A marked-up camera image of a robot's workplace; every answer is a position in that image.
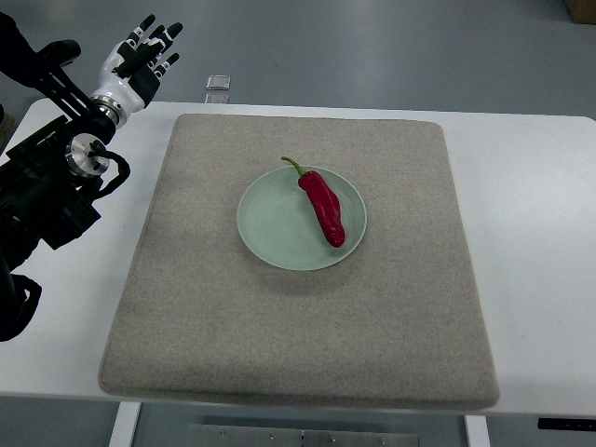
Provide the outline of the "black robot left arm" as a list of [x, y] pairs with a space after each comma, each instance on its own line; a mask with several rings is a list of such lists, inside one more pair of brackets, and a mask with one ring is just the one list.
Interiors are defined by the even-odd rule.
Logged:
[[[42, 289], [15, 273], [40, 240], [58, 248], [80, 237], [100, 217], [94, 200], [109, 195], [129, 176], [123, 157], [105, 149], [115, 125], [63, 71], [80, 54], [73, 40], [34, 51], [16, 22], [1, 16], [1, 71], [34, 88], [58, 105], [63, 114], [8, 151], [1, 167], [1, 339], [20, 335], [31, 322]], [[113, 159], [116, 178], [108, 184], [84, 179], [68, 166], [65, 149], [75, 136], [96, 136], [91, 153]]]

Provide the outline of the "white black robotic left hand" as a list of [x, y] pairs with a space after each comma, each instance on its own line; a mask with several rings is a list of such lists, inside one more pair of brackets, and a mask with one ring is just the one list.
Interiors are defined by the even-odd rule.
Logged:
[[154, 99], [167, 71], [180, 55], [169, 50], [183, 25], [155, 25], [156, 17], [146, 17], [104, 62], [99, 86], [91, 99], [114, 111], [122, 124], [131, 114], [146, 108]]

